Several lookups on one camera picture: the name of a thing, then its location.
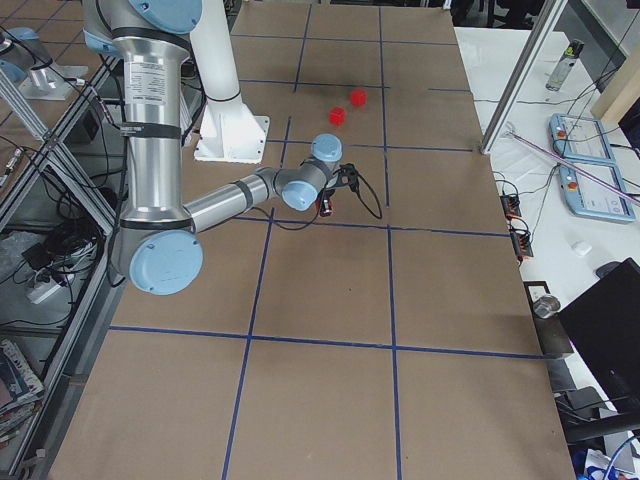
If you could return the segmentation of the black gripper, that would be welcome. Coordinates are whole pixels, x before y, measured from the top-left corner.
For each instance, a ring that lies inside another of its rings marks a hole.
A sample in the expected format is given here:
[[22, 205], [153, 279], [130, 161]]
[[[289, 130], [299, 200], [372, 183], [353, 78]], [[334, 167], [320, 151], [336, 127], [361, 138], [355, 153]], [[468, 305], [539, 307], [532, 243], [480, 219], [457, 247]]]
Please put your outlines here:
[[331, 216], [333, 214], [332, 196], [335, 190], [333, 188], [325, 188], [319, 194], [319, 209], [321, 216]]

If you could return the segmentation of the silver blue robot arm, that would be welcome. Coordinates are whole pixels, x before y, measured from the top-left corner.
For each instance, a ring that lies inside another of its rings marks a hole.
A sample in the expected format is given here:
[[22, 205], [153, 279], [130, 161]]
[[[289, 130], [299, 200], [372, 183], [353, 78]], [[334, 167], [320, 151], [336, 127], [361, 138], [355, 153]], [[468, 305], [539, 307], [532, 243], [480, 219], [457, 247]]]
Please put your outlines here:
[[[203, 264], [199, 232], [274, 197], [290, 208], [312, 207], [336, 181], [342, 145], [317, 136], [294, 169], [260, 165], [269, 121], [244, 103], [225, 8], [220, 1], [87, 1], [87, 46], [124, 65], [129, 197], [115, 234], [119, 272], [159, 296], [189, 286]], [[195, 156], [248, 163], [256, 171], [194, 201], [181, 193], [181, 68], [194, 60], [204, 89]]]

